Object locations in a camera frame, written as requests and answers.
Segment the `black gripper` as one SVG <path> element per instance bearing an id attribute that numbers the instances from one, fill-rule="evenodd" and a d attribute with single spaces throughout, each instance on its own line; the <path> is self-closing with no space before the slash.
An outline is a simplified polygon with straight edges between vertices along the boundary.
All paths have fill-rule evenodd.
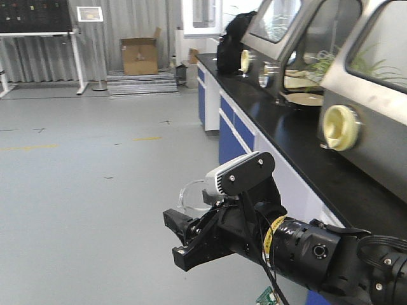
<path id="1" fill-rule="evenodd" d="M 220 207 L 211 208 L 201 218 L 168 209 L 163 220 L 181 244 L 186 245 L 172 249 L 175 265 L 189 271 L 231 254 L 263 264 L 264 241 L 271 240 L 273 222 L 286 214 L 275 183 L 267 193 L 254 189 L 228 196 Z"/>

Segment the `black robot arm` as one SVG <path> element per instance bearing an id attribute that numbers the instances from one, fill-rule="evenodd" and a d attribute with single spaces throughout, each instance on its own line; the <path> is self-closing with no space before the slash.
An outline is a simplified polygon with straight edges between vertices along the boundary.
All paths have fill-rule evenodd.
<path id="1" fill-rule="evenodd" d="M 404 240 L 293 219 L 271 177 L 240 186 L 198 219 L 173 209 L 163 219 L 182 243 L 172 253 L 184 271 L 239 254 L 331 304 L 406 303 Z"/>

